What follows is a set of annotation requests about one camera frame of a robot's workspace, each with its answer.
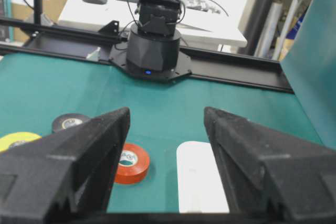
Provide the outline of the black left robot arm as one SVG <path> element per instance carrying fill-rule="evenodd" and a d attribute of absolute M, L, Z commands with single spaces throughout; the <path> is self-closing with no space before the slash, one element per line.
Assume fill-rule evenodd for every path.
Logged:
<path fill-rule="evenodd" d="M 181 0 L 139 0 L 138 13 L 127 45 L 127 72 L 160 80 L 191 74 L 191 60 L 180 52 L 181 33 L 176 30 L 185 14 Z"/>

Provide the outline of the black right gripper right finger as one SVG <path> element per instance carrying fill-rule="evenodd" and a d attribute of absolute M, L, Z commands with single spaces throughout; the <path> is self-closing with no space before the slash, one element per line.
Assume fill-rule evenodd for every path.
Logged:
<path fill-rule="evenodd" d="M 335 150 L 210 106 L 204 126 L 232 212 L 335 223 Z"/>

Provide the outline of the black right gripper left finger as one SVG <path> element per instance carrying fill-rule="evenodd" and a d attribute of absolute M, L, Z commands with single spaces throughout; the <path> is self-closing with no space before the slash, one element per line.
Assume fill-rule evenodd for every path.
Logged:
<path fill-rule="evenodd" d="M 110 223 L 127 107 L 1 152 L 1 223 Z"/>

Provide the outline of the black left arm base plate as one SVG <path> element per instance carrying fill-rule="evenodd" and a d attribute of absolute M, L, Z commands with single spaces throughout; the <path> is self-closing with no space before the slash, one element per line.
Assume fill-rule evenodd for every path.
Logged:
<path fill-rule="evenodd" d="M 169 82 L 192 74 L 190 57 L 177 49 L 132 46 L 129 50 L 118 50 L 113 47 L 109 61 L 134 78 L 156 82 Z"/>

